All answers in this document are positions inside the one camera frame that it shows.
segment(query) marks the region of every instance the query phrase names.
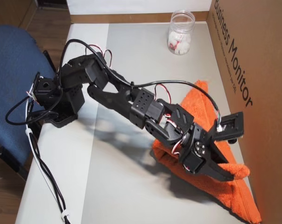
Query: chair seat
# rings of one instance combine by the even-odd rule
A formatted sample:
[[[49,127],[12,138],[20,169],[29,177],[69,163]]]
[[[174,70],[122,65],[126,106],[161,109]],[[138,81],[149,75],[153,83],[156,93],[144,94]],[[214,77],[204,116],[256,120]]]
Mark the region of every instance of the chair seat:
[[[5,115],[26,96],[37,72],[44,77],[53,77],[55,74],[35,40],[25,30],[0,26],[0,145],[22,165],[30,152],[25,125],[10,125],[6,123]],[[9,119],[24,121],[25,103]]]

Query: white object in jar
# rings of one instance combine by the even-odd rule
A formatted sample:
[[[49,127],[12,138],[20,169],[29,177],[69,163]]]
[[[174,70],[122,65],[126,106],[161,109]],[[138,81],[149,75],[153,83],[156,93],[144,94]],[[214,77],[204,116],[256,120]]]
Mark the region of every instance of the white object in jar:
[[[184,55],[190,49],[191,34],[178,34],[175,31],[169,33],[168,47],[174,50],[176,55]]]

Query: black robotic arm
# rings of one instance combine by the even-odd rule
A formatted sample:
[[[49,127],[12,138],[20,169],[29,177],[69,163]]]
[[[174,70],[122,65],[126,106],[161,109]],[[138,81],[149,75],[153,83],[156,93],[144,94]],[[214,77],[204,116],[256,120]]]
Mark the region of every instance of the black robotic arm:
[[[94,54],[80,56],[68,61],[61,68],[61,80],[42,78],[37,74],[33,95],[46,110],[60,97],[60,83],[63,95],[57,106],[45,116],[47,122],[56,127],[63,127],[78,118],[78,111],[84,104],[82,84],[88,83],[90,97],[108,109],[115,110],[139,128],[145,129],[167,147],[174,147],[179,142],[181,150],[179,161],[187,172],[208,175],[219,181],[231,181],[233,175],[223,170],[218,164],[228,163],[216,147],[214,141],[236,140],[244,133],[243,113],[221,118],[221,132],[218,123],[209,131],[194,122],[194,117],[179,104],[169,104],[162,99],[154,100],[154,94],[144,88],[136,88],[133,83],[126,85],[125,80],[113,70],[107,70]],[[117,93],[103,91],[111,83]],[[166,122],[162,127],[163,116],[170,116],[173,123]],[[38,113],[31,113],[28,119],[34,119]]]

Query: cardboard box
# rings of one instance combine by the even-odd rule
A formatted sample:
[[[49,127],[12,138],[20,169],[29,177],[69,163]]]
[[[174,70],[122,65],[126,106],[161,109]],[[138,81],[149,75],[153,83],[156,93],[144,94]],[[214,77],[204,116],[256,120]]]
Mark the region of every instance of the cardboard box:
[[[282,224],[282,1],[213,0],[207,23],[261,217]]]

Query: table surface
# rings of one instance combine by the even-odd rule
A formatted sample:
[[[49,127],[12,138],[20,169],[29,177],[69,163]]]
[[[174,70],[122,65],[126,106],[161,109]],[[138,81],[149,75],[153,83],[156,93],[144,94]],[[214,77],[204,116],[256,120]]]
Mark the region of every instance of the table surface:
[[[184,56],[167,49],[167,29],[168,24],[73,24],[68,39],[111,49],[112,68],[136,84],[161,79],[206,80],[221,114],[229,114],[206,23],[196,23],[190,52]],[[83,46],[72,44],[64,62],[84,53]],[[240,223],[216,199],[156,163],[150,153],[151,135],[98,105],[86,87],[78,120],[60,129],[43,125],[38,141],[72,224]],[[169,85],[176,103],[189,90],[188,86]],[[167,99],[162,90],[158,94]],[[237,162],[243,163],[239,145],[231,148]],[[60,222],[58,206],[33,162],[16,223]]]

